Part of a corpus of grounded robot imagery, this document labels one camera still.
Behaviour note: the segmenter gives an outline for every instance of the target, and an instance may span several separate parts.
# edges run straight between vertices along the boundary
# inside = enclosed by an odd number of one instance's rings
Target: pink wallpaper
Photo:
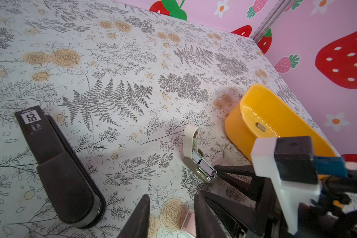
[[[357,154],[354,32],[357,0],[308,0],[285,12],[271,28],[272,44],[266,53],[273,65],[286,56],[300,58],[280,75],[342,155]]]
[[[129,4],[134,7],[150,9],[157,0],[117,0],[117,2]],[[250,25],[252,34],[260,26],[279,0],[184,0],[181,9],[186,12],[187,21],[204,26],[232,32],[242,26]],[[216,14],[222,6],[221,17]],[[256,12],[248,18],[248,11],[253,7]]]

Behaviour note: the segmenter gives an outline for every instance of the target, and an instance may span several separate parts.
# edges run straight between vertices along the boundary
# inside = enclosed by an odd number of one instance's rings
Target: pink wall
[[[271,28],[272,44],[266,56],[273,65],[285,56],[297,54],[300,57],[295,68],[280,75],[338,152],[357,154],[357,89],[337,85],[315,66],[319,50],[357,31],[357,0],[327,0],[326,7],[316,12],[318,7],[315,9],[314,5],[323,5],[321,2],[304,1],[295,10],[285,12]],[[346,47],[354,48],[355,39],[356,36]],[[345,62],[345,58],[339,60],[345,65],[353,64]],[[350,70],[357,70],[357,67],[352,65]],[[339,125],[328,122],[333,119],[339,119]]]
[[[131,6],[148,9],[157,0],[117,0],[117,2],[129,4]],[[227,32],[234,31],[242,26],[250,25],[254,31],[260,26],[273,7],[279,0],[268,0],[265,6],[250,19],[247,18],[247,12],[255,3],[255,0],[185,0],[181,9],[186,12],[187,20],[204,26],[221,29]],[[220,18],[219,15],[214,15],[214,12],[219,9],[218,2],[229,6]]]

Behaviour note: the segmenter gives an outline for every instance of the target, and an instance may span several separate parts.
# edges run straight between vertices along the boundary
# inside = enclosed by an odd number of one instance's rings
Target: strawberry wallpaper
[[[258,46],[338,152],[357,161],[357,1],[294,0]]]
[[[294,0],[295,8],[303,0]],[[279,0],[120,0],[119,2],[249,37]]]

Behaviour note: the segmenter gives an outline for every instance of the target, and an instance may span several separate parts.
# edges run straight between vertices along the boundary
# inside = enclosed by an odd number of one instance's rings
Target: yellow bowl
[[[258,122],[265,127],[265,132],[256,126]],[[260,84],[252,85],[233,108],[225,121],[225,130],[250,161],[255,139],[265,137],[311,136],[316,155],[337,156],[331,145],[307,122]]]

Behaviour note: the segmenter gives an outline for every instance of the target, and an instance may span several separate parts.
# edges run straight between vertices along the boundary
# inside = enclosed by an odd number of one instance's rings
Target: table
[[[254,83],[324,135],[252,39],[111,1],[0,1],[0,237],[116,237],[143,194],[149,236],[180,237],[194,194],[254,202],[182,163],[186,124],[214,164],[249,162],[224,121]],[[14,112],[52,116],[107,202],[95,227],[62,223]]]

